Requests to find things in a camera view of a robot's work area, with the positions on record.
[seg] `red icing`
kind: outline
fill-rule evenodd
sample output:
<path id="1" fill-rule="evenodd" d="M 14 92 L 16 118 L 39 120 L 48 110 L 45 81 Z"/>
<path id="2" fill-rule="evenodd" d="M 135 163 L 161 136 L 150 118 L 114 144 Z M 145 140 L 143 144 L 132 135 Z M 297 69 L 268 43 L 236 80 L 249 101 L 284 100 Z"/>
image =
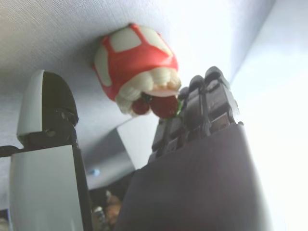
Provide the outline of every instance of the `red icing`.
<path id="1" fill-rule="evenodd" d="M 108 70 L 112 85 L 109 87 L 105 86 L 95 69 L 103 90 L 113 101 L 120 88 L 139 73 L 157 67 L 169 67 L 178 70 L 178 62 L 175 55 L 170 56 L 159 48 L 150 45 L 137 25 L 131 24 L 130 28 L 141 41 L 141 44 L 137 47 L 115 52 L 108 36 L 104 37 L 102 41 L 102 44 L 108 51 Z"/>

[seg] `red berry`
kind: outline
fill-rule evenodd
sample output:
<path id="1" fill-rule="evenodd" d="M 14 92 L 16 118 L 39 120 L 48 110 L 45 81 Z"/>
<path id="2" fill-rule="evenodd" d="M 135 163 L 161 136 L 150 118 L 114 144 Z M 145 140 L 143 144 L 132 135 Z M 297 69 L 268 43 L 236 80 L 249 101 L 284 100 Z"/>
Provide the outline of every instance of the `red berry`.
<path id="1" fill-rule="evenodd" d="M 175 96 L 169 97 L 152 97 L 150 106 L 155 115 L 160 118 L 171 118 L 178 111 L 179 102 Z"/>
<path id="2" fill-rule="evenodd" d="M 145 113 L 148 112 L 150 106 L 147 102 L 145 102 L 142 98 L 140 98 L 133 102 L 131 108 L 137 115 L 144 115 Z"/>

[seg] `white wall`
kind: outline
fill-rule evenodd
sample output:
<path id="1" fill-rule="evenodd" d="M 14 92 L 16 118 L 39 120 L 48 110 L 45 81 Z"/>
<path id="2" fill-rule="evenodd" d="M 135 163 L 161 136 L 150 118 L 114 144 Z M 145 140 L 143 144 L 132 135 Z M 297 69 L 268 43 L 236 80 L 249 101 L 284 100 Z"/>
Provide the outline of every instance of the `white wall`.
<path id="1" fill-rule="evenodd" d="M 232 92 L 275 230 L 308 230 L 308 1 L 279 0 Z"/>

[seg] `red and white toy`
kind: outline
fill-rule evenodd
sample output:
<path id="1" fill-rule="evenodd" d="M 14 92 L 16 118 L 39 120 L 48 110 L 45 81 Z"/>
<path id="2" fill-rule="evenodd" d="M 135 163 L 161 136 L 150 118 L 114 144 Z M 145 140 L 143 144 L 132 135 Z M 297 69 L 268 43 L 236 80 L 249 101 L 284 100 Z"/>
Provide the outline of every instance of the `red and white toy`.
<path id="1" fill-rule="evenodd" d="M 143 115 L 152 110 L 168 118 L 178 111 L 178 62 L 156 31 L 131 24 L 105 36 L 93 68 L 122 113 Z"/>

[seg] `ceiling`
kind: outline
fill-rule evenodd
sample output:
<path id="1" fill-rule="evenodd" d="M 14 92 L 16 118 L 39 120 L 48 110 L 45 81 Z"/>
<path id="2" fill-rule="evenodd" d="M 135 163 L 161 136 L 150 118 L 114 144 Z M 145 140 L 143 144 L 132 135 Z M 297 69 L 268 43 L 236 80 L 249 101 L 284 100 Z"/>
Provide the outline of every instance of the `ceiling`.
<path id="1" fill-rule="evenodd" d="M 73 92 L 84 157 L 112 155 L 100 144 L 130 117 L 107 99 L 90 67 L 102 35 L 131 22 L 152 27 L 175 52 L 184 85 L 211 65 L 231 80 L 273 4 L 274 0 L 0 1 L 0 146 L 21 147 L 15 132 L 22 96 L 31 74 L 45 69 L 61 75 Z M 9 161 L 0 159 L 0 208 L 7 206 Z"/>

